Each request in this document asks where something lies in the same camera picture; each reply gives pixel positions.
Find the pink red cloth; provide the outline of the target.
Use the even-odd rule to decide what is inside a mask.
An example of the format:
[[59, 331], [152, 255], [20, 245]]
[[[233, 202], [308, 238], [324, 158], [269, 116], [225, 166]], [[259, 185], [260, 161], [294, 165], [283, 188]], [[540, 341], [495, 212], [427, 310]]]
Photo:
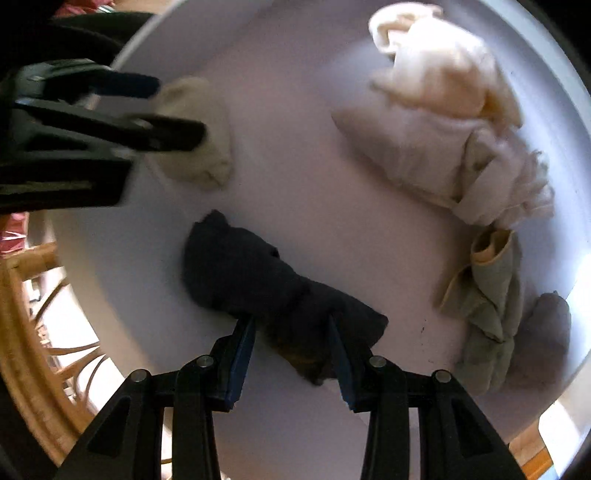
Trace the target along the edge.
[[6, 256], [26, 246], [29, 213], [12, 213], [1, 216], [0, 254]]

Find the dark navy lace garment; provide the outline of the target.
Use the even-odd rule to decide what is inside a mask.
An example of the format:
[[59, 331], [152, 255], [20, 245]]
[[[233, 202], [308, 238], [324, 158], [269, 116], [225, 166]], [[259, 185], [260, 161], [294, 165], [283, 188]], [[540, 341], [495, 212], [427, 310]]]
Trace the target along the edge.
[[372, 348], [389, 323], [351, 295], [298, 274], [279, 249], [217, 210], [192, 225], [181, 278], [197, 305], [259, 326], [267, 344], [315, 386], [335, 378], [332, 327]]

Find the lavender grey rolled cloth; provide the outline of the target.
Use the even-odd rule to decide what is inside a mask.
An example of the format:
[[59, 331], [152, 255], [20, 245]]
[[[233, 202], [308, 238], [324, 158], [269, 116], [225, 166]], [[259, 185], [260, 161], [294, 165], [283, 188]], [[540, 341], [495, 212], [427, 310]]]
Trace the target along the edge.
[[570, 348], [571, 313], [556, 291], [542, 294], [515, 337], [506, 383], [510, 388], [546, 390], [560, 380]]

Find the cream peach garment bundle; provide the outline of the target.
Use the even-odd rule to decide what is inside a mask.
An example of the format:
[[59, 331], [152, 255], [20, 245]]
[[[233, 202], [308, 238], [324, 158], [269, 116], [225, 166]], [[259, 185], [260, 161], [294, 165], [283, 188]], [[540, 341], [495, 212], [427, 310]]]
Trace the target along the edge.
[[485, 41], [417, 2], [381, 8], [369, 31], [393, 64], [332, 112], [353, 148], [466, 224], [552, 217], [548, 165], [518, 136], [519, 102]]

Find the rattan wicker chair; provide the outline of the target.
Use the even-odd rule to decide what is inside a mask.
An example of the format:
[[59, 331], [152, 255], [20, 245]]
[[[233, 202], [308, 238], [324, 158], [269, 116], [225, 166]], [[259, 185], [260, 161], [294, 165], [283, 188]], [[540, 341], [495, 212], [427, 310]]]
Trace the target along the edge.
[[80, 387], [80, 374], [108, 359], [98, 341], [53, 347], [42, 337], [44, 314], [70, 282], [60, 280], [35, 314], [25, 283], [61, 265], [54, 242], [1, 258], [1, 379], [27, 429], [57, 466], [96, 415], [91, 386]]

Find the white storage drawer box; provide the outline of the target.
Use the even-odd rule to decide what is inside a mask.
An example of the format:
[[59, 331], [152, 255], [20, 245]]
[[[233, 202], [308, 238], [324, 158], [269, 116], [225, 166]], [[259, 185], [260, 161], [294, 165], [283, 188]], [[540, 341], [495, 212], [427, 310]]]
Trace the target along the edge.
[[[228, 334], [231, 320], [194, 304], [180, 280], [191, 226], [213, 209], [280, 250], [298, 273], [386, 314], [376, 351], [405, 370], [449, 368], [465, 327], [436, 299], [463, 264], [468, 226], [356, 158], [332, 123], [383, 66], [368, 32], [375, 1], [185, 1], [142, 28], [116, 67], [168, 82], [207, 78], [228, 103], [235, 172], [202, 191], [136, 168], [114, 208], [53, 211], [58, 253], [86, 318], [122, 374], [175, 370]], [[549, 220], [519, 229], [530, 296], [571, 303], [557, 381], [480, 399], [505, 440], [569, 385], [590, 352], [590, 95], [572, 61], [515, 1], [448, 1], [454, 22], [496, 54], [556, 192]]]

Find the sage green cloth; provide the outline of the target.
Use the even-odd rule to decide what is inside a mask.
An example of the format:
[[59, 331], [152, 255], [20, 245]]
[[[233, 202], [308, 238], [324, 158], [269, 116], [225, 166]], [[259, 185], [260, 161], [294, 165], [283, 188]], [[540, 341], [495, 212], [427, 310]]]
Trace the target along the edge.
[[454, 375], [473, 396], [498, 390], [507, 376], [524, 309], [521, 260], [514, 231], [484, 230], [442, 298], [441, 313], [469, 325]]

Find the light green sock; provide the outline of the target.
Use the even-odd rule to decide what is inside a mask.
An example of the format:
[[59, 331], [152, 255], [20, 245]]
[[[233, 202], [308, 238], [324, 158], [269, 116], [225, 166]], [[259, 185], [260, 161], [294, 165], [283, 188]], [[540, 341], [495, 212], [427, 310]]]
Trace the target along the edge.
[[232, 138], [228, 108], [211, 82], [183, 77], [164, 85], [154, 99], [155, 113], [174, 121], [182, 144], [150, 155], [167, 178], [222, 188], [232, 173]]

